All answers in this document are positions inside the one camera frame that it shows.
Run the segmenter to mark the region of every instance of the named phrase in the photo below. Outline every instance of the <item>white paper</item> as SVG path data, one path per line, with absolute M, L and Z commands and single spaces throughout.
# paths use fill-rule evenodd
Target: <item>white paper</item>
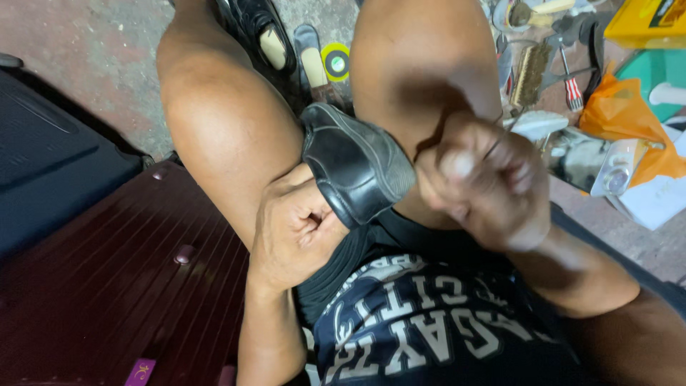
M 676 152 L 686 157 L 686 135 L 674 142 Z M 673 179 L 657 176 L 653 180 L 630 188 L 611 203 L 636 223 L 654 231 L 686 208 L 686 177 Z

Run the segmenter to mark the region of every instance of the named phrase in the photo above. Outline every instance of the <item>maroon suitcase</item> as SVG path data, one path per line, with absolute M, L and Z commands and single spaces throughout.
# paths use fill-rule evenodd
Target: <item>maroon suitcase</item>
M 1 269 L 0 385 L 224 382 L 247 268 L 190 174 L 155 165 Z

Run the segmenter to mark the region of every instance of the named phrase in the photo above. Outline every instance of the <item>orange plastic bag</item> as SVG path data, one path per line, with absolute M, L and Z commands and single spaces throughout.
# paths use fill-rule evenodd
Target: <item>orange plastic bag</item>
M 579 128 L 609 140 L 643 138 L 665 145 L 665 149 L 648 149 L 630 186 L 648 182 L 657 175 L 686 176 L 686 158 L 676 154 L 676 148 L 660 121 L 641 98 L 640 88 L 640 80 L 618 80 L 608 71 L 589 98 L 579 120 Z

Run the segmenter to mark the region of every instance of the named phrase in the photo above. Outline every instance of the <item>black t-shirt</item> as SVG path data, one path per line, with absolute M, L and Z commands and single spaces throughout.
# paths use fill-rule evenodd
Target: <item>black t-shirt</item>
M 322 385 L 597 384 L 509 277 L 376 259 L 315 323 Z

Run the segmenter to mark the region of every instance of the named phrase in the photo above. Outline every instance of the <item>shoe insole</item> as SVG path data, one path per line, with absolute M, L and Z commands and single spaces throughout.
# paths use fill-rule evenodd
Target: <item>shoe insole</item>
M 313 89 L 315 87 L 323 86 L 329 81 L 327 80 L 327 72 L 324 70 L 322 63 L 322 54 L 319 49 L 315 47 L 306 48 L 300 54 L 300 60 L 303 62 L 305 68 L 305 75 L 309 86 Z
M 286 47 L 283 46 L 273 25 L 267 26 L 260 34 L 259 46 L 274 69 L 280 70 L 286 66 Z

